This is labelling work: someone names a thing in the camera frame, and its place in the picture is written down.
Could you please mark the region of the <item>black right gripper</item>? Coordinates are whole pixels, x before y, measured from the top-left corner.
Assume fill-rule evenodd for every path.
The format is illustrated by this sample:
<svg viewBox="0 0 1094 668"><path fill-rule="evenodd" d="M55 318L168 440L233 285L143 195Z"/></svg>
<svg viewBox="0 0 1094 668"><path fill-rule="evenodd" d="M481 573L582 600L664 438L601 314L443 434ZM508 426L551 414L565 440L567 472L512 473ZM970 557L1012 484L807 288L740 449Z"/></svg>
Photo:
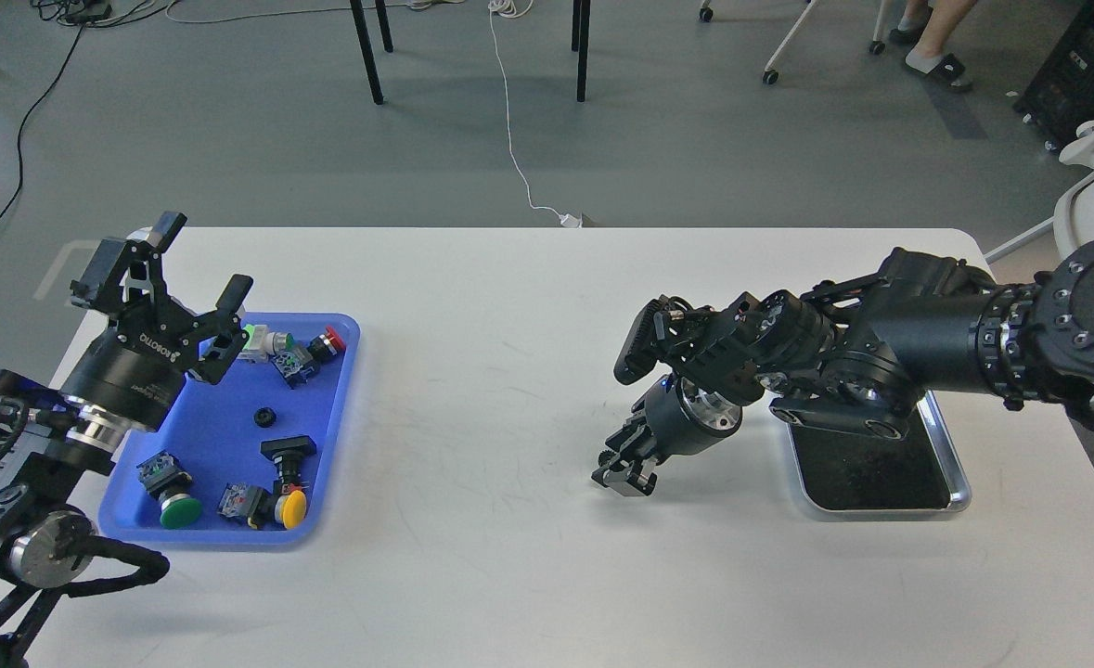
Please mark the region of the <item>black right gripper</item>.
<svg viewBox="0 0 1094 668"><path fill-rule="evenodd" d="M635 402L622 427L607 437L592 479L622 497L649 497L657 485L657 466L736 434L741 419L742 407L719 392L666 376Z"/></svg>

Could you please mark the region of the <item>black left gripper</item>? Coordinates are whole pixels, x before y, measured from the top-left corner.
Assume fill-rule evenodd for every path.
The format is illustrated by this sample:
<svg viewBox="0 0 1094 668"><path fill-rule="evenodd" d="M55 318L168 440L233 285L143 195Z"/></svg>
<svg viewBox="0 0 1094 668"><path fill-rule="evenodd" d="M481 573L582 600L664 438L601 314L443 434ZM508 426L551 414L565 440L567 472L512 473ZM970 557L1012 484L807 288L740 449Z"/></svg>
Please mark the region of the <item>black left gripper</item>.
<svg viewBox="0 0 1094 668"><path fill-rule="evenodd" d="M96 406L155 431L187 378L219 384L237 360L247 339L241 318L251 276L232 276L216 308L202 315L166 292L161 259L186 222L181 212L165 212L144 239L102 239L84 274L72 280L71 304L112 323L60 388L71 405Z"/></svg>

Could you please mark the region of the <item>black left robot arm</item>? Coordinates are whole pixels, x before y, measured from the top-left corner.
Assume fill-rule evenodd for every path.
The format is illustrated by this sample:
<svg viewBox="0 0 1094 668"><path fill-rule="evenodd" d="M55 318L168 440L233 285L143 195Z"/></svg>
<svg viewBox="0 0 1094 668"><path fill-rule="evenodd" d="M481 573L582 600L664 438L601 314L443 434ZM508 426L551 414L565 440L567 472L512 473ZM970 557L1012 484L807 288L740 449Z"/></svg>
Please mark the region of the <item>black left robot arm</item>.
<svg viewBox="0 0 1094 668"><path fill-rule="evenodd" d="M84 473L110 474L127 432L158 430L187 378L220 383L247 341L249 276L229 279L201 314L168 295L163 257L186 222L165 212L147 231L100 242L71 303L107 323L60 388L0 367L0 667L25 665L63 597L168 573L160 551L97 535L69 495Z"/></svg>

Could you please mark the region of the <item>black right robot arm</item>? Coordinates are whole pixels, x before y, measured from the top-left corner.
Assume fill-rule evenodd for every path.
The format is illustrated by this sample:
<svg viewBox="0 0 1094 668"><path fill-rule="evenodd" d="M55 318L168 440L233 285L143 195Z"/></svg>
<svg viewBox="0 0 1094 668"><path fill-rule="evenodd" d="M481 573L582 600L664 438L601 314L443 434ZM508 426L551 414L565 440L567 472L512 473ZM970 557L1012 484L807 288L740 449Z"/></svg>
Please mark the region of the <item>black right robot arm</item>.
<svg viewBox="0 0 1094 668"><path fill-rule="evenodd" d="M1062 405L1094 431L1094 239L1029 284L999 284L953 257L895 247L873 274L801 295L742 293L728 307L648 301L615 379L670 373L635 402L600 453L593 481L648 497L657 466L740 427L772 392L795 427L900 441L928 391L996 396L1010 411Z"/></svg>

